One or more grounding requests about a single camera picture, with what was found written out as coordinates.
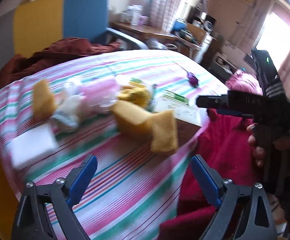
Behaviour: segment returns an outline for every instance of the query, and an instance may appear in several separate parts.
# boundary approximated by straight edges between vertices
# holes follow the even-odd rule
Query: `white bottle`
[[[139,24],[142,9],[143,7],[141,5],[133,5],[133,17],[131,25],[137,26]]]
[[[127,23],[132,22],[133,12],[134,12],[134,6],[133,5],[128,6],[126,10],[127,15],[126,15],[125,22]]]

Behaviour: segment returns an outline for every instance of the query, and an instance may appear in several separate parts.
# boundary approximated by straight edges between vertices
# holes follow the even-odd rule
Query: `finger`
[[[256,163],[257,167],[259,167],[259,168],[264,166],[264,161],[263,160],[256,159],[255,163]]]
[[[247,144],[250,146],[250,147],[255,147],[257,146],[257,142],[256,142],[256,138],[251,135],[249,136],[248,140],[247,140]]]
[[[254,148],[254,150],[252,151],[252,154],[255,157],[255,159],[264,159],[266,157],[266,152],[264,148],[261,148],[259,146]]]
[[[290,149],[290,135],[284,135],[273,142],[278,151]]]
[[[250,134],[252,134],[252,129],[255,126],[255,124],[251,124],[247,127],[247,132],[249,132]]]

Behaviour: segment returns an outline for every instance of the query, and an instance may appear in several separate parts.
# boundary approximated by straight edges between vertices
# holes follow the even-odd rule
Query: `blue clamp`
[[[223,178],[208,166],[201,155],[192,157],[191,167],[207,202],[219,208],[224,195]]]
[[[68,174],[66,177],[66,183],[69,185],[67,204],[70,208],[81,201],[96,170],[97,158],[94,155],[89,155],[79,167],[72,169]]]

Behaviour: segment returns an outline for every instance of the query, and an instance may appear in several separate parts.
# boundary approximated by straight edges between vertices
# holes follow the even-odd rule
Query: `yellow panel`
[[[31,57],[63,36],[63,0],[37,0],[14,13],[15,54]]]

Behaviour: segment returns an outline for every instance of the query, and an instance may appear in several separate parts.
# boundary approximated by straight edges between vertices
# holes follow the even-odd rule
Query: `pink plastic bag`
[[[262,95],[262,89],[260,88],[258,80],[253,75],[243,72],[240,69],[226,81],[225,85],[230,90]]]
[[[105,114],[117,100],[119,85],[115,77],[102,78],[82,85],[81,90],[87,107],[93,112]]]

